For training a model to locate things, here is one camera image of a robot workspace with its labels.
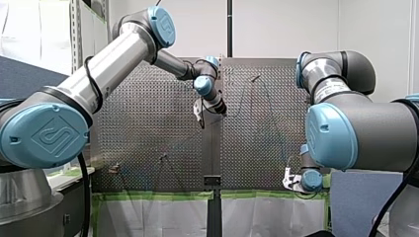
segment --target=metal pole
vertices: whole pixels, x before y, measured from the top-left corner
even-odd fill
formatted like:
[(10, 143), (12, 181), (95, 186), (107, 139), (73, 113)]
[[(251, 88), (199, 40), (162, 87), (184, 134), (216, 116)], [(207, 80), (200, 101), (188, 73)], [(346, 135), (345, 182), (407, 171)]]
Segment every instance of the metal pole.
[(227, 57), (233, 56), (233, 0), (227, 0)]

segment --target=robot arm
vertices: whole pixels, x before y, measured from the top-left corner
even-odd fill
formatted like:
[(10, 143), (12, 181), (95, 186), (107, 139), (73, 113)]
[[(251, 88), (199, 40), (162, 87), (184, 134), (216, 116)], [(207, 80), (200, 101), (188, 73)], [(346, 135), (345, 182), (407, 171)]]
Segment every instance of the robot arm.
[(300, 193), (319, 192), (323, 188), (323, 176), (320, 167), (311, 159), (307, 144), (303, 144), (299, 152), (301, 169), (298, 175), (291, 174), (289, 164), (286, 167), (283, 185), (286, 189)]
[(371, 63), (356, 52), (301, 55), (296, 84), (310, 95), (305, 135), (317, 164), (399, 172), (411, 166), (418, 151), (415, 98), (373, 103), (366, 95), (375, 80)]
[(218, 60), (215, 57), (207, 56), (193, 64), (161, 50), (154, 61), (148, 62), (172, 73), (178, 80), (194, 80), (194, 88), (203, 98), (203, 100), (198, 99), (194, 103), (194, 114), (201, 125), (203, 125), (202, 109), (213, 114), (225, 115), (227, 107), (221, 93), (215, 88), (215, 80), (218, 77)]
[(160, 51), (171, 46), (176, 37), (166, 10), (150, 7), (125, 16), (114, 30), (117, 37), (61, 84), (41, 88), (14, 108), (0, 109), (2, 164), (51, 168), (72, 160), (87, 142), (92, 114), (142, 60), (152, 61), (180, 79), (195, 79), (195, 89), (213, 104), (209, 108), (225, 113), (226, 106), (213, 83), (218, 67), (215, 58), (188, 65)]

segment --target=logo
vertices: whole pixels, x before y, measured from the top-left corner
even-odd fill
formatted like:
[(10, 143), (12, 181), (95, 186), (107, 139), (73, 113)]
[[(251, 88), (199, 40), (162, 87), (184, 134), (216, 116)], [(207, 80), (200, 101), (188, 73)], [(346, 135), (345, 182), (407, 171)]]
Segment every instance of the logo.
[(32, 141), (52, 154), (59, 157), (66, 151), (80, 134), (62, 117), (55, 117), (41, 127)]
[(170, 17), (167, 15), (164, 15), (163, 18), (160, 20), (160, 26), (163, 31), (168, 33), (169, 35), (172, 35), (174, 32), (172, 21), (170, 20)]

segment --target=blue joint cap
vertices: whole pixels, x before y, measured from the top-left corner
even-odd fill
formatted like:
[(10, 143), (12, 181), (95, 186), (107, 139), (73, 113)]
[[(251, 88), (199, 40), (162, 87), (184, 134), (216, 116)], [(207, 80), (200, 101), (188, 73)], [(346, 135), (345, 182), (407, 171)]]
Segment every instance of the blue joint cap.
[(151, 30), (163, 47), (169, 47), (175, 43), (176, 30), (172, 17), (166, 9), (153, 6), (148, 8), (148, 21)]
[(0, 152), (24, 168), (52, 168), (73, 160), (87, 142), (89, 128), (73, 108), (38, 104), (10, 117), (0, 130)]
[(419, 93), (406, 96), (406, 100), (415, 101), (415, 102), (419, 101)]
[(308, 55), (309, 52), (303, 52), (302, 54), (299, 55), (298, 59), (296, 60), (296, 65), (295, 65), (295, 82), (296, 82), (296, 86), (298, 88), (303, 88), (304, 86), (302, 85), (302, 74), (301, 74), (301, 64), (304, 61), (304, 58), (306, 55)]
[(318, 192), (323, 188), (323, 176), (316, 170), (307, 170), (301, 176), (301, 185), (305, 191)]
[(199, 76), (194, 81), (194, 88), (200, 96), (206, 96), (212, 89), (212, 82), (208, 76)]
[(338, 108), (321, 103), (308, 109), (305, 136), (311, 158), (320, 166), (347, 170), (358, 158), (357, 135)]
[(217, 68), (219, 66), (218, 59), (216, 59), (216, 57), (214, 57), (214, 56), (206, 56), (206, 61), (209, 62), (210, 64), (214, 65)]
[(308, 152), (307, 144), (302, 144), (302, 146), (299, 148), (299, 155), (305, 154), (307, 152)]

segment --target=pegboard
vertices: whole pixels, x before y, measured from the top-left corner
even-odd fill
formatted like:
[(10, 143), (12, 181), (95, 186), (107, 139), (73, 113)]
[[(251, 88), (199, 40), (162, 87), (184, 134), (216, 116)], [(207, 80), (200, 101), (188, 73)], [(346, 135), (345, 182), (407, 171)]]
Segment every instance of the pegboard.
[[(192, 82), (141, 63), (104, 103), (92, 133), (94, 192), (201, 191), (202, 130)], [(117, 164), (114, 174), (110, 169)]]
[(283, 189), (285, 167), (292, 156), (290, 165), (298, 172), (296, 155), (305, 141), (307, 105), (294, 75), (293, 59), (222, 61), (229, 114), (221, 130), (223, 189)]
[[(94, 192), (201, 191), (209, 171), (221, 174), (223, 189), (281, 190), (287, 159), (304, 143), (307, 105), (294, 66), (294, 59), (224, 58), (217, 86), (227, 117), (206, 115), (216, 124), (202, 131), (192, 82), (140, 64), (95, 118)], [(297, 172), (299, 159), (291, 165)]]

